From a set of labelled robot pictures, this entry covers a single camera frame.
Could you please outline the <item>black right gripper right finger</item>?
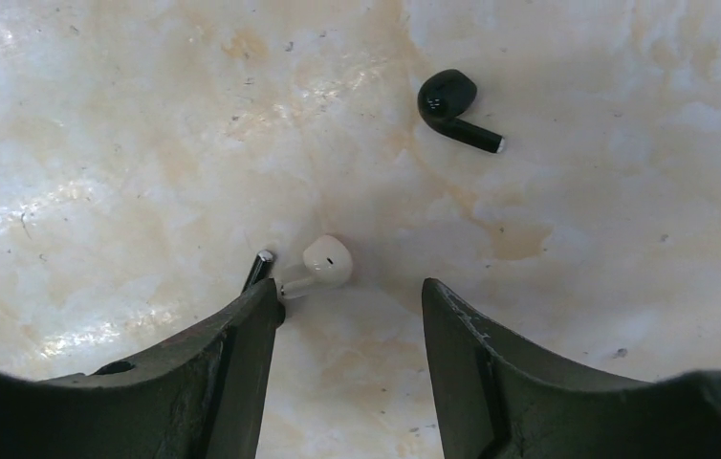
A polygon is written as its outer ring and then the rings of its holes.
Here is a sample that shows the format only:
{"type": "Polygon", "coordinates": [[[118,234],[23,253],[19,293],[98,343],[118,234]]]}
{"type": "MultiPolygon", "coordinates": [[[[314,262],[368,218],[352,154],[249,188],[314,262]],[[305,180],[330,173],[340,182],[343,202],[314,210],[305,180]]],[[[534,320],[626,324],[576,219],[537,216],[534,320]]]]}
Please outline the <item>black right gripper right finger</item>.
{"type": "Polygon", "coordinates": [[[721,458],[721,371],[642,382],[547,350],[422,288],[426,355],[447,458],[721,458]]]}

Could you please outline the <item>white earbud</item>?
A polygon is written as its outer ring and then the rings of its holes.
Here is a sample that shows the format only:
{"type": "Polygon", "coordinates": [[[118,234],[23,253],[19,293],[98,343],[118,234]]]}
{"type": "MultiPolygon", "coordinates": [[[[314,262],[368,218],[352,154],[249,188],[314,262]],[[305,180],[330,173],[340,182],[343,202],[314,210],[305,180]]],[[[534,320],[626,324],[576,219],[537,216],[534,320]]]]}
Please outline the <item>white earbud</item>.
{"type": "Polygon", "coordinates": [[[279,298],[291,300],[345,284],[354,269],[352,254],[335,236],[324,234],[307,247],[301,261],[277,277],[279,298]]]}

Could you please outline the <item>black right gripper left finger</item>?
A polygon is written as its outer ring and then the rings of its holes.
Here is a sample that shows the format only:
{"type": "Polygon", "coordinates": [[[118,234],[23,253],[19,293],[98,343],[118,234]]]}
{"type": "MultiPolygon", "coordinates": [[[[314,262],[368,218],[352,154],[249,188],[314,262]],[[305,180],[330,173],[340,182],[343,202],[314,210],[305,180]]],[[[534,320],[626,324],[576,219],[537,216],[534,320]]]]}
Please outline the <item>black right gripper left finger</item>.
{"type": "Polygon", "coordinates": [[[266,279],[92,374],[0,373],[0,458],[252,458],[278,324],[266,279]]]}

